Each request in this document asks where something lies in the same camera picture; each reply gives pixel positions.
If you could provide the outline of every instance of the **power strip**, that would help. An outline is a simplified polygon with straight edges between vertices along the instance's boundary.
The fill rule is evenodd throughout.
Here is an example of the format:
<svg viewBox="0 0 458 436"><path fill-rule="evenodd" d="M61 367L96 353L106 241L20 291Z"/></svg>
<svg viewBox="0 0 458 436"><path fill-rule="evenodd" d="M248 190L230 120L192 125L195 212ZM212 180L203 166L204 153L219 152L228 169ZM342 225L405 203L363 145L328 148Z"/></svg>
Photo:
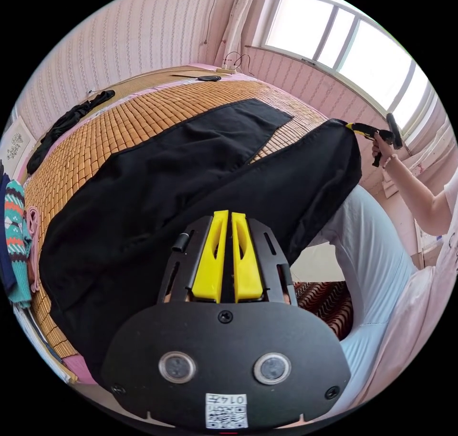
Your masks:
<svg viewBox="0 0 458 436"><path fill-rule="evenodd" d="M232 73L236 73L235 70L229 70L228 68L217 68L216 69L216 73L228 73L228 74L232 74Z"/></svg>

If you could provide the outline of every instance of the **leg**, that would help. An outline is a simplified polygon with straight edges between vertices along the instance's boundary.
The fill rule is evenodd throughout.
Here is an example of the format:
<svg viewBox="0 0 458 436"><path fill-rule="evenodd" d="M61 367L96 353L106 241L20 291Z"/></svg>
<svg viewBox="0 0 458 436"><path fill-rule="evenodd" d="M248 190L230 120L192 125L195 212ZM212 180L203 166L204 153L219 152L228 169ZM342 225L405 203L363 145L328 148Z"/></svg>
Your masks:
<svg viewBox="0 0 458 436"><path fill-rule="evenodd" d="M352 297L354 322L341 342L352 377L320 420L348 410L362 390L396 302L417 270L388 215L361 186L350 193L311 245L324 242L335 246Z"/></svg>
<svg viewBox="0 0 458 436"><path fill-rule="evenodd" d="M310 244L335 246L354 309L354 327L386 323L409 277L412 259L380 204L361 186Z"/></svg>

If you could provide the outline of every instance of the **bracelet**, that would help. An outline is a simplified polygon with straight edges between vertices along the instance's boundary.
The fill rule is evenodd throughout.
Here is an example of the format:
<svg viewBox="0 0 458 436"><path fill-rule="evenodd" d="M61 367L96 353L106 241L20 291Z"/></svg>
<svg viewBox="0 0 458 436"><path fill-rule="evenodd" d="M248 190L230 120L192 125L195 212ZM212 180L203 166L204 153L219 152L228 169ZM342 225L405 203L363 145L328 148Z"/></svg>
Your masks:
<svg viewBox="0 0 458 436"><path fill-rule="evenodd" d="M383 166L382 166L382 169L383 169L383 170L386 169L386 166L388 165L388 162L389 162L391 159L398 159L397 154L392 154L392 155L386 160L385 164L383 164Z"/></svg>

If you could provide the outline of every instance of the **black clothing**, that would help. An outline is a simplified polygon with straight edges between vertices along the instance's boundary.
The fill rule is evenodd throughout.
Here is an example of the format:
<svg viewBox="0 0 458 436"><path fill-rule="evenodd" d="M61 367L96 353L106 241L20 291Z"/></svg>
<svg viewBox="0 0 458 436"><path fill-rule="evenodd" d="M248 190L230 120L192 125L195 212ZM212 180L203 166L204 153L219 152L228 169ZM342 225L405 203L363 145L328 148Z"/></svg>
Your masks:
<svg viewBox="0 0 458 436"><path fill-rule="evenodd" d="M87 100L84 103L75 105L70 111L67 111L60 117L41 139L41 145L34 151L29 162L27 162L28 174L32 175L37 171L48 154L48 151L51 149L51 146L61 135L76 126L81 118L86 116L96 106L110 100L114 95L114 91L103 91L97 95L94 100Z"/></svg>
<svg viewBox="0 0 458 436"><path fill-rule="evenodd" d="M245 213L272 229L291 265L359 182L358 143L340 120L248 164L290 117L257 101L264 111L249 113L247 102L110 156L51 221L40 257L51 317L100 385L110 340L156 303L188 224L216 210Z"/></svg>

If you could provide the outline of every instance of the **qr code label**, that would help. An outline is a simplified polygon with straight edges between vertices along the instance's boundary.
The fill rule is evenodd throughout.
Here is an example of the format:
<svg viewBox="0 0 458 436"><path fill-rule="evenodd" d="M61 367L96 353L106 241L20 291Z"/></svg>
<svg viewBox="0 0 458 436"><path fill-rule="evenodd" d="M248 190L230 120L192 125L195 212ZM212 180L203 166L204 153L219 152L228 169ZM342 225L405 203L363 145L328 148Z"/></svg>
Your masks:
<svg viewBox="0 0 458 436"><path fill-rule="evenodd" d="M247 396L245 394L205 395L207 428L248 428Z"/></svg>

